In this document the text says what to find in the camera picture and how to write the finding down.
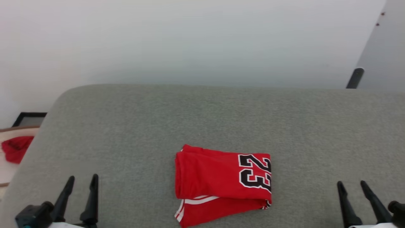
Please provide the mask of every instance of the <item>basketball jersey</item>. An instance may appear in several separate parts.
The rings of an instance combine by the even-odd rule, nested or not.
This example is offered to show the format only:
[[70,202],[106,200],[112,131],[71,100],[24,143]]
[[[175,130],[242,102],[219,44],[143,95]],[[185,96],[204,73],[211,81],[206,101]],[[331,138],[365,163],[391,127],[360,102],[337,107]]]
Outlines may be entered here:
[[184,145],[176,154],[175,217],[182,227],[266,209],[271,201],[271,161],[265,153],[241,154]]

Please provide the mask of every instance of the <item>gray fabric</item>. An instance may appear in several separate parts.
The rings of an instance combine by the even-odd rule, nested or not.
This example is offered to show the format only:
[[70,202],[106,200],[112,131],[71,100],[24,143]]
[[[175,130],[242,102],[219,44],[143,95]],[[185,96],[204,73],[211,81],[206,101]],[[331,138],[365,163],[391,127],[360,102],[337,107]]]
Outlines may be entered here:
[[384,205],[405,202],[405,95],[358,90],[95,85],[64,93],[45,118],[4,201],[2,228],[28,204],[55,202],[79,222],[93,173],[99,227],[179,227],[175,153],[183,144],[270,153],[273,205],[200,227],[342,227],[342,180],[365,224],[366,180]]

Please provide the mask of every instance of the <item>red cloth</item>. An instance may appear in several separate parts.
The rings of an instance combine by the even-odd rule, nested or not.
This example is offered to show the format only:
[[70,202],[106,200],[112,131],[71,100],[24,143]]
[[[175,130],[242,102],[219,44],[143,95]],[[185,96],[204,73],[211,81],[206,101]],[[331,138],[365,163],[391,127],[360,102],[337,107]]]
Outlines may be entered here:
[[175,217],[184,227],[271,205],[271,162],[264,153],[226,153],[184,145],[176,155]]
[[6,160],[20,164],[33,139],[33,136],[20,136],[2,142],[1,146],[6,154]]

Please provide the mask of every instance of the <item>white stripe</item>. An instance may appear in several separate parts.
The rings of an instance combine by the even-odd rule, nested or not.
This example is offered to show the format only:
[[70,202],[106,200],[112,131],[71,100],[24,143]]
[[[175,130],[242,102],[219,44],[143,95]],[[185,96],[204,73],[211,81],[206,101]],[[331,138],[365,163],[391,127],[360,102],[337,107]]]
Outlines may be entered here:
[[177,215],[180,213],[181,209],[183,208],[183,204],[184,204],[184,200],[181,200],[180,207],[179,207],[179,209],[176,211],[175,217],[177,217]]
[[183,207],[183,209],[180,211],[179,216],[177,217],[177,220],[178,220],[179,222],[181,222],[181,219],[182,219],[183,216],[184,216],[184,208],[185,208],[185,207]]
[[218,196],[210,196],[210,197],[204,198],[204,199],[202,199],[202,200],[189,200],[189,199],[185,199],[185,200],[184,200],[184,203],[186,203],[186,204],[192,204],[192,205],[203,204],[203,203],[206,203],[206,202],[209,202],[209,201],[211,201],[211,200],[218,199],[218,198],[219,198]]
[[263,210],[266,210],[267,208],[269,208],[271,206],[271,204],[268,204],[267,206],[264,206]]
[[201,198],[204,198],[204,197],[207,197],[207,196],[197,196],[195,199],[201,199]]

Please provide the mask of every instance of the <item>folded jersey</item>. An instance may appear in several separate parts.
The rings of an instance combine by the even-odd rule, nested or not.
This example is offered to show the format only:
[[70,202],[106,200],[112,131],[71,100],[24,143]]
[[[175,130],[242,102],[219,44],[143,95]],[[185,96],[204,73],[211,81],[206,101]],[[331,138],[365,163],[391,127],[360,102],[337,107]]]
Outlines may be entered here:
[[182,227],[271,205],[269,154],[184,145],[175,163],[175,191],[182,199],[175,217]]

